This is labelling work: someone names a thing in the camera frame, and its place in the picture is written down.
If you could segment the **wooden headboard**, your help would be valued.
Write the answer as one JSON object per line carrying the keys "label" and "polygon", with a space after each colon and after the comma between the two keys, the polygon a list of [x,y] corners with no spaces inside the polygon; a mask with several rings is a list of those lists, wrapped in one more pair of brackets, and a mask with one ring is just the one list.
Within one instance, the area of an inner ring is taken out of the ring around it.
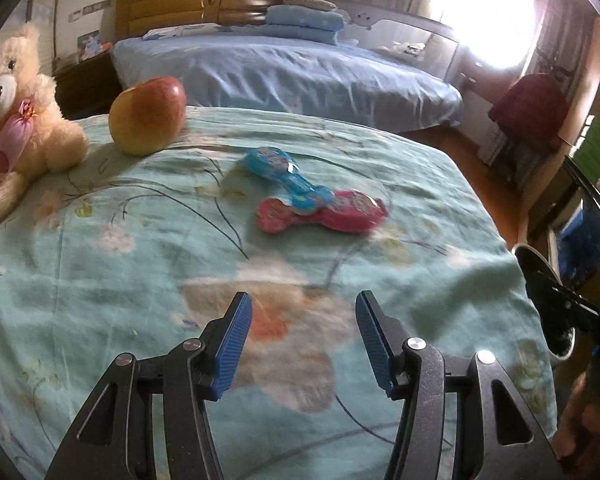
{"label": "wooden headboard", "polygon": [[261,25],[270,6],[284,0],[116,0],[114,39],[140,37],[151,29],[214,23]]}

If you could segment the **teal floral bed sheet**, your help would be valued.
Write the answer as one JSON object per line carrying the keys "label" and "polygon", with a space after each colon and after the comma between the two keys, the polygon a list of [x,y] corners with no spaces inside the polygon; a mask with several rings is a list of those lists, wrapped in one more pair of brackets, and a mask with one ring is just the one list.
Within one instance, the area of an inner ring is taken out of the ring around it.
{"label": "teal floral bed sheet", "polygon": [[[190,108],[182,135],[122,154],[84,120],[87,158],[32,185],[0,224],[0,443],[44,476],[76,412],[122,352],[158,356],[248,292],[253,320],[232,388],[208,407],[230,479],[379,479],[400,405],[378,388],[354,319],[374,293],[451,356],[492,351],[547,434],[550,358],[516,259],[444,153],[375,129],[293,114]],[[309,180],[382,200],[367,235],[291,226],[242,168],[286,151]]]}

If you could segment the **cream teddy bear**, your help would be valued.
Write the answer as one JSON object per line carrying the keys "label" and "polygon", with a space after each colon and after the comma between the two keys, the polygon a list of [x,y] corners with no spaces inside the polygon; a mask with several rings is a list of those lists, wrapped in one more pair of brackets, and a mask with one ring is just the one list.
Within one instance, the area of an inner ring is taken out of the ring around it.
{"label": "cream teddy bear", "polygon": [[0,41],[0,222],[38,178],[85,158],[83,128],[64,117],[56,81],[41,72],[40,31],[27,23]]}

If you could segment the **pink snack package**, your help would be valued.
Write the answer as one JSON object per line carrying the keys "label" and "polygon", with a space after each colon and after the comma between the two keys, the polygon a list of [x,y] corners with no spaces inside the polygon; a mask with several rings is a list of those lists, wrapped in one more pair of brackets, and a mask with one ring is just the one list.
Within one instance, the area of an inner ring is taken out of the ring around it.
{"label": "pink snack package", "polygon": [[336,191],[334,199],[312,214],[297,214],[290,205],[277,197],[262,200],[258,209],[258,227],[267,233],[285,231],[296,224],[319,224],[345,233],[368,233],[388,217],[380,198],[358,190]]}

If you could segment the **black tv cabinet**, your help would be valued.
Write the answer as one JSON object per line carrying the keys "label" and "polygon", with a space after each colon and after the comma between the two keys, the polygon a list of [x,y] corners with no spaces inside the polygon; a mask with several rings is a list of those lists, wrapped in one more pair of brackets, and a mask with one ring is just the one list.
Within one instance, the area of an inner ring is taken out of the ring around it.
{"label": "black tv cabinet", "polygon": [[527,243],[565,287],[600,307],[600,190],[570,157],[531,206]]}

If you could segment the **blue snack package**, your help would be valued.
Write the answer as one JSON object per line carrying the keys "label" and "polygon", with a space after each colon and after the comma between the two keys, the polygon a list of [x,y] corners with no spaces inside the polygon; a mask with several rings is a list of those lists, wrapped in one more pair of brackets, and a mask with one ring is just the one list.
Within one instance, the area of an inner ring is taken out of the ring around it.
{"label": "blue snack package", "polygon": [[242,162],[253,174],[279,184],[289,195],[291,209],[296,214],[314,214],[335,198],[335,192],[328,186],[313,184],[303,177],[294,159],[280,148],[253,148]]}

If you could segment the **folded blue blanket stack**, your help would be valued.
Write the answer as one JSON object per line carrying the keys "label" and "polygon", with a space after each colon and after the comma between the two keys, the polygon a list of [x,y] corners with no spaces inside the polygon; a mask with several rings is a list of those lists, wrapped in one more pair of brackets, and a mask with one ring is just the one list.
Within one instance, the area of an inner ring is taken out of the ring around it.
{"label": "folded blue blanket stack", "polygon": [[347,21],[328,0],[284,0],[265,14],[268,35],[320,42],[334,46]]}

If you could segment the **red apple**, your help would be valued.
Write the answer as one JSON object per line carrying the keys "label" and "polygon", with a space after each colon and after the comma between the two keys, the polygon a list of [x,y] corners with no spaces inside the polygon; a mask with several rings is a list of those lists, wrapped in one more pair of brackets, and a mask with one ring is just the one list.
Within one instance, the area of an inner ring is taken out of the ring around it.
{"label": "red apple", "polygon": [[121,92],[111,104],[111,139],[124,154],[154,154],[178,136],[185,109],[186,93],[181,81],[171,76],[148,79]]}

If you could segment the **grey bed guard rail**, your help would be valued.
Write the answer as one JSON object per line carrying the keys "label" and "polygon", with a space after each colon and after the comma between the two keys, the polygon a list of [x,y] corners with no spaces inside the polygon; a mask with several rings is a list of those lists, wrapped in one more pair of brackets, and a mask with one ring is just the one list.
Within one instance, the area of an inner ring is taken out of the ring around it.
{"label": "grey bed guard rail", "polygon": [[448,25],[418,15],[336,1],[346,19],[338,41],[370,50],[452,82],[460,73],[465,48]]}

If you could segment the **blue bed with sheet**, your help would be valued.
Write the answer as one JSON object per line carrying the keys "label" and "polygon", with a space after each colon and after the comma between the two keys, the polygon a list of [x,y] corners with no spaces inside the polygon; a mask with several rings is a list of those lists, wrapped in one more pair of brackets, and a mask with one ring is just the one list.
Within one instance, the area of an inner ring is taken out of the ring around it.
{"label": "blue bed with sheet", "polygon": [[456,126],[463,115],[452,84],[387,55],[249,27],[123,39],[110,55],[123,87],[172,76],[193,106],[285,112],[392,133]]}

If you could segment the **dark wooden nightstand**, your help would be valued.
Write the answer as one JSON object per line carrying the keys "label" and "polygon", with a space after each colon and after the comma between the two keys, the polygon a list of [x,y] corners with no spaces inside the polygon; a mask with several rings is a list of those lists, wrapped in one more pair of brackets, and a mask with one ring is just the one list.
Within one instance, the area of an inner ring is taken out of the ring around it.
{"label": "dark wooden nightstand", "polygon": [[70,120],[107,114],[123,91],[108,52],[63,68],[55,74],[56,101]]}

